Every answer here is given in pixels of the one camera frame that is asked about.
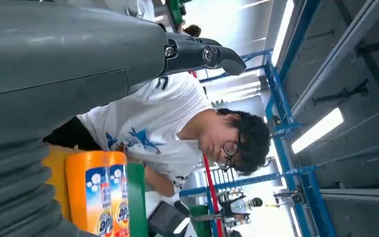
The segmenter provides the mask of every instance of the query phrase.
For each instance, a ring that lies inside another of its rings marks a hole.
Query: green container
[[[201,216],[208,214],[208,207],[205,205],[193,206],[189,209],[192,216]],[[195,232],[198,237],[210,237],[211,236],[211,225],[209,221],[192,221]]]
[[[130,210],[130,236],[148,237],[146,219],[145,169],[139,164],[127,165],[128,208]]]

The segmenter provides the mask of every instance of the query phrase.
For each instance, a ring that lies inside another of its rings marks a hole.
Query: blue steel beam
[[[282,131],[282,130],[288,130],[288,129],[293,129],[293,128],[298,128],[301,127],[302,124],[299,122],[293,122],[289,124],[282,124],[282,125],[277,125],[275,126],[275,131]]]
[[[270,48],[270,49],[266,49],[266,50],[262,50],[262,51],[258,51],[258,52],[253,52],[253,53],[245,54],[245,55],[242,55],[240,57],[243,59],[243,62],[247,62],[247,61],[249,61],[249,60],[251,60],[251,59],[253,59],[253,58],[257,57],[257,56],[270,54],[272,51],[273,51],[273,49]],[[264,68],[264,65],[259,65],[259,66],[256,66],[256,67],[248,68],[244,72],[245,73],[246,72],[251,72],[251,71],[259,70],[259,69],[262,69],[262,68]],[[220,75],[212,77],[212,78],[202,79],[202,80],[200,80],[200,82],[201,83],[209,82],[209,81],[212,81],[212,80],[217,80],[217,79],[225,78],[225,77],[228,77],[228,76],[229,76],[228,73],[223,73],[223,74],[220,74]]]
[[[268,118],[268,121],[272,119],[272,114],[267,114],[266,117]],[[275,145],[275,150],[277,151],[280,163],[281,163],[281,168],[283,172],[286,172],[287,170],[290,170],[290,164],[288,162],[287,155],[284,151],[284,146],[282,144],[282,140],[280,137],[275,137],[273,138],[274,140],[274,145]],[[287,187],[290,191],[294,191],[297,189],[296,183],[294,182],[294,178],[292,176],[287,176],[285,177],[285,181],[287,183]],[[310,230],[308,228],[308,223],[306,220],[306,215],[304,213],[303,207],[300,205],[295,205],[294,210],[296,211],[297,214],[297,221],[299,223],[300,229],[302,231],[303,237],[311,237]]]
[[[240,180],[236,180],[234,182],[216,184],[216,185],[214,185],[214,188],[216,190],[226,189],[228,187],[242,186],[242,185],[254,184],[254,183],[259,183],[259,182],[265,182],[265,181],[270,181],[270,180],[274,180],[274,179],[280,179],[282,177],[287,178],[287,177],[291,177],[291,176],[297,175],[297,174],[305,174],[305,173],[313,171],[317,168],[318,168],[317,166],[306,166],[306,167],[301,167],[298,169],[288,170],[288,171],[283,172],[281,174],[280,173],[266,174],[266,175],[262,175],[262,176],[258,176],[258,177],[240,179]],[[203,194],[206,191],[207,191],[207,187],[201,187],[201,188],[189,189],[189,190],[182,190],[179,192],[179,196],[185,197],[185,196],[189,196],[189,195]]]
[[[207,207],[208,207],[208,211],[210,212],[210,214],[214,214],[213,202],[211,201],[210,191],[208,189],[206,189],[205,193],[207,195]],[[211,225],[211,229],[212,229],[212,232],[213,232],[212,233],[213,237],[219,236],[219,232],[218,232],[218,229],[217,229],[216,221],[215,220],[210,221],[210,225]]]
[[[272,80],[275,83],[275,88],[277,89],[277,93],[279,94],[279,96],[281,97],[281,100],[282,100],[281,106],[285,110],[285,114],[287,116],[287,119],[286,119],[287,123],[291,123],[291,122],[293,122],[293,116],[291,115],[291,106],[290,106],[290,103],[288,103],[288,99],[287,99],[287,96],[285,95],[285,92],[283,91],[284,87],[283,87],[281,79],[280,79],[281,77],[279,76],[277,69],[272,64],[271,55],[267,54],[267,55],[265,55],[265,57],[266,57],[267,64],[269,66],[269,70],[272,74]]]
[[[275,101],[277,105],[281,104],[282,103],[281,98],[278,96],[275,82],[272,78],[271,71],[269,70],[268,67],[264,68],[264,73],[266,75],[266,78],[268,79],[269,90],[271,91],[271,98],[269,99],[268,105],[271,103],[271,101],[272,102]],[[277,114],[281,118],[281,121],[287,124],[287,121],[284,119],[285,111],[283,110],[283,108],[281,106],[277,106],[276,110],[277,110]],[[265,114],[272,114],[272,110],[270,110],[270,112],[268,110],[265,110]]]
[[[281,78],[281,82],[284,82],[286,75],[288,73],[288,70],[291,67],[291,64],[293,63],[297,51],[300,48],[300,45],[304,41],[306,32],[310,26],[310,23],[312,19],[315,16],[315,13],[319,7],[320,0],[306,0],[302,11],[300,13],[299,19],[296,23],[296,26],[293,30],[293,35],[288,43],[288,48],[285,51],[285,56],[281,60],[281,67],[279,68],[278,72]],[[272,107],[274,105],[274,99],[270,98],[269,102],[266,106],[265,112],[267,114],[272,113]]]
[[[320,237],[336,237],[335,229],[323,202],[313,172],[300,176],[304,194]]]

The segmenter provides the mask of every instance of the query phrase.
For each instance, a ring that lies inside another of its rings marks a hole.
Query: tide detergent bottle
[[[108,152],[114,237],[129,237],[127,157],[122,152]]]
[[[113,237],[108,154],[92,151],[66,159],[72,222],[100,237]]]

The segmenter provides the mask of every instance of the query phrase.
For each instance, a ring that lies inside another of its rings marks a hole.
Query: red pole
[[[214,211],[219,212],[219,205],[218,205],[219,201],[217,200],[216,190],[214,189],[213,179],[211,178],[210,167],[208,165],[208,159],[205,155],[203,155],[203,158],[204,158],[205,171],[207,174],[208,188],[210,189],[211,198],[213,199],[213,208],[214,208]],[[219,237],[223,237],[222,221],[216,220],[216,224],[217,224],[217,231],[219,232],[218,233]]]

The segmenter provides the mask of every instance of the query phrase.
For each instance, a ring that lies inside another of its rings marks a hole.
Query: machine
[[[210,39],[115,12],[0,0],[0,236],[88,237],[63,220],[44,135],[148,80],[198,68],[245,70]]]

